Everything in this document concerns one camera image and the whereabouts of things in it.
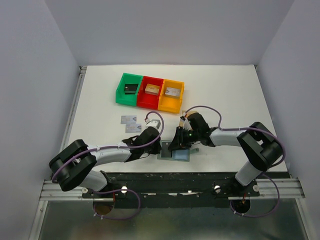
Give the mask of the green leather card holder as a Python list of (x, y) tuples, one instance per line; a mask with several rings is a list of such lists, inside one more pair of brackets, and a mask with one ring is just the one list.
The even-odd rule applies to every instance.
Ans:
[[(160, 141), (161, 146), (162, 146), (162, 142), (170, 142), (171, 143), (171, 141), (169, 141), (169, 140), (161, 140)], [(198, 147), (191, 148), (191, 149), (189, 148), (189, 149), (173, 150), (171, 158), (162, 158), (161, 157), (161, 151), (160, 151), (159, 154), (157, 154), (157, 159), (158, 160), (189, 162), (190, 161), (190, 156), (192, 154), (197, 154), (200, 150), (199, 150)]]

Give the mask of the silver credit card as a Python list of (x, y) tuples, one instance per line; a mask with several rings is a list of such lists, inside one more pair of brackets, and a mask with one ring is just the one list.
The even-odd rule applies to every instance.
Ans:
[(122, 115), (120, 119), (120, 123), (122, 125), (135, 124), (137, 122), (136, 115)]
[(130, 123), (125, 125), (126, 133), (140, 133), (142, 131), (141, 123)]

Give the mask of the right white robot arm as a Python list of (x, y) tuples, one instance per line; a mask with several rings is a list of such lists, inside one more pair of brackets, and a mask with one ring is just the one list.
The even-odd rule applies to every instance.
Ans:
[(181, 123), (187, 121), (191, 129), (178, 126), (168, 146), (169, 151), (189, 149), (196, 142), (208, 147), (242, 148), (247, 162), (230, 183), (230, 191), (236, 196), (247, 192), (248, 185), (256, 177), (271, 168), (280, 157), (285, 156), (284, 148), (279, 140), (261, 122), (254, 122), (249, 127), (234, 130), (220, 129), (209, 127), (198, 112), (182, 116), (180, 121)]

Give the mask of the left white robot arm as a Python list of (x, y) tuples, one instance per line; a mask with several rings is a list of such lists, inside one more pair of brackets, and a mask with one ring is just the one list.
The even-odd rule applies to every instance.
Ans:
[(142, 155), (156, 155), (161, 150), (161, 132), (147, 127), (140, 135), (122, 140), (118, 145), (89, 146), (77, 139), (63, 149), (48, 164), (53, 183), (67, 192), (76, 187), (93, 190), (99, 197), (110, 194), (111, 185), (107, 175), (93, 168), (109, 163), (128, 163), (139, 160)]

